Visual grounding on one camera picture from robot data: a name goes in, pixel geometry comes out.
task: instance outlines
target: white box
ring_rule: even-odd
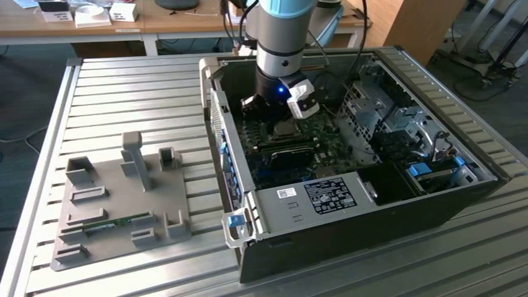
[[[112,22],[110,21],[110,15],[107,9],[103,10],[100,14],[96,16],[91,16],[88,14],[75,13],[75,27],[76,28],[88,28],[88,27],[102,27],[111,26]]]
[[[135,22],[138,9],[134,3],[114,3],[110,9],[110,17],[116,22]]]
[[[43,11],[43,17],[47,22],[68,22],[74,20],[72,13],[70,11]]]

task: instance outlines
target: metal case frame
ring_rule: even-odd
[[[354,54],[355,50],[336,50],[332,54]],[[490,172],[496,176],[495,181],[487,181],[464,187],[456,191],[435,194],[434,197],[411,199],[402,204],[391,207],[380,207],[379,210],[370,213],[350,217],[347,219],[315,226],[303,230],[294,231],[288,234],[266,236],[266,221],[259,214],[259,199],[248,199],[255,196],[255,185],[251,179],[248,165],[244,161],[244,152],[235,128],[232,117],[223,116],[230,113],[226,93],[219,86],[219,76],[211,74],[214,90],[211,96],[211,117],[212,122],[222,122],[224,133],[222,137],[227,142],[230,153],[234,155],[234,167],[236,175],[244,180],[240,182],[244,199],[248,201],[247,208],[254,226],[256,226],[256,234],[246,238],[246,243],[238,251],[240,266],[240,282],[252,282],[263,277],[271,276],[280,272],[287,272],[310,265],[315,265],[323,260],[342,256],[350,252],[364,248],[379,246],[391,240],[411,235],[426,229],[440,226],[456,213],[474,204],[480,198],[492,194],[510,180],[508,174],[500,166],[494,162],[488,154],[479,145],[464,135],[462,129],[455,122],[444,115],[442,110],[435,106],[428,96],[412,83],[411,79],[398,69],[386,54],[380,50],[368,50],[366,54],[375,54],[398,76],[404,88],[420,99],[420,102],[432,113],[434,117],[440,121],[456,139],[462,142],[472,155],[478,158]],[[316,56],[319,53],[307,52],[306,56]],[[224,66],[239,58],[219,59],[219,66]],[[216,162],[215,167],[222,168],[222,163]],[[219,174],[219,184],[226,185],[223,174]],[[223,198],[224,210],[234,211],[228,204],[228,197]],[[236,246],[227,239],[230,246]]]

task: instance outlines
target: label sticker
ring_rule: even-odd
[[[139,32],[140,29],[116,29],[116,33]]]
[[[298,195],[298,192],[296,192],[296,189],[294,189],[292,187],[291,188],[288,188],[288,189],[282,189],[282,190],[279,190],[278,191],[278,195],[279,195],[279,198],[287,198],[287,197],[291,197],[291,196],[296,196]]]
[[[306,184],[304,189],[320,215],[358,205],[343,178]]]

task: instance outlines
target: barcode label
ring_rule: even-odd
[[[298,195],[296,189],[292,187],[288,189],[282,189],[278,191],[278,195],[279,195],[280,199],[291,197],[291,196],[296,196]]]

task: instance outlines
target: blue drive latch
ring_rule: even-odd
[[[412,176],[419,176],[431,173],[432,170],[426,163],[418,163],[411,165],[410,172]]]

